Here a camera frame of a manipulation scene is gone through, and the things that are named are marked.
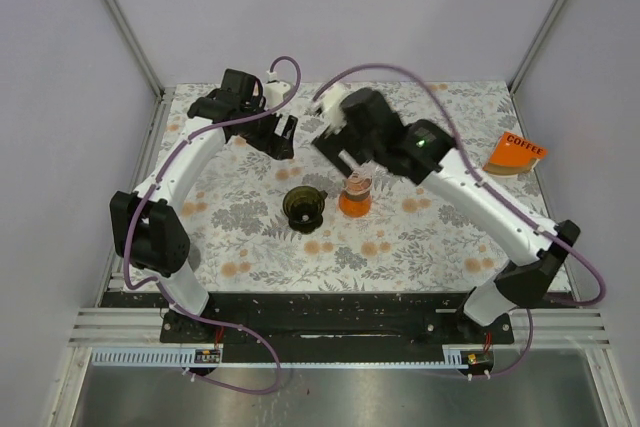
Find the clear glass dripper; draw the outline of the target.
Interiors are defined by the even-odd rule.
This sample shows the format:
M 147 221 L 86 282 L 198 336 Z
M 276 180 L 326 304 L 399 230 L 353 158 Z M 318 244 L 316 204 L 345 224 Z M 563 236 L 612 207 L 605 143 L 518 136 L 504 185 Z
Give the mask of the clear glass dripper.
M 377 166 L 373 162 L 367 162 L 353 169 L 345 180 L 345 190 L 352 195 L 360 195 L 370 191 Z

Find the green glass dripper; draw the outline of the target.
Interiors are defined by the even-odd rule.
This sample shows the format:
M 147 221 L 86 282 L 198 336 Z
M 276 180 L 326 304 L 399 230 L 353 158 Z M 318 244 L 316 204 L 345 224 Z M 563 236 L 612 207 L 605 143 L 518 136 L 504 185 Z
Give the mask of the green glass dripper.
M 327 192 L 311 186 L 298 186 L 286 193 L 282 210 L 289 227 L 301 234 L 311 234 L 323 224 Z

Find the orange coffee filter box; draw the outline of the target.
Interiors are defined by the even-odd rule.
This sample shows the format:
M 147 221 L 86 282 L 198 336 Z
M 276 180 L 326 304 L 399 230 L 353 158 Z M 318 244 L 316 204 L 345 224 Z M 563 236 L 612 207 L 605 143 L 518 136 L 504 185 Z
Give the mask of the orange coffee filter box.
M 483 166 L 498 177 L 514 177 L 532 171 L 547 156 L 540 145 L 512 132 L 504 132 Z

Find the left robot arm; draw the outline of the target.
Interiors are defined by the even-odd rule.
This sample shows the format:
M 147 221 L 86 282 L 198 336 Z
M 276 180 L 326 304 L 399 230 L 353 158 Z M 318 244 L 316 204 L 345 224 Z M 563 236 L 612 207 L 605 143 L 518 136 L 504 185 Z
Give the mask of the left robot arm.
M 233 137 L 275 160 L 294 155 L 294 116 L 279 109 L 291 101 L 299 85 L 279 80 L 275 71 L 261 82 L 246 72 L 228 69 L 219 87 L 195 100 L 168 154 L 132 192 L 118 191 L 109 209 L 116 254 L 126 271 L 147 273 L 168 300 L 185 315 L 182 330 L 205 342 L 217 329 L 214 314 L 205 310 L 209 293 L 188 262 L 189 236 L 179 214 L 189 191 L 206 165 Z

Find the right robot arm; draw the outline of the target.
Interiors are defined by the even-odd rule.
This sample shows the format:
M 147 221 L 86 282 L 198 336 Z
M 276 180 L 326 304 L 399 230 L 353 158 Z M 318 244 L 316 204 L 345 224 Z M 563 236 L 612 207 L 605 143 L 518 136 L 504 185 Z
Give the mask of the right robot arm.
M 580 235 L 573 221 L 527 213 L 493 179 L 472 172 L 451 135 L 427 119 L 403 123 L 377 90 L 335 84 L 315 97 L 312 111 L 327 124 L 313 144 L 344 176 L 353 169 L 342 153 L 358 165 L 373 162 L 452 204 L 506 254 L 505 267 L 459 307 L 454 321 L 462 340 L 480 341 L 498 317 L 545 297 Z

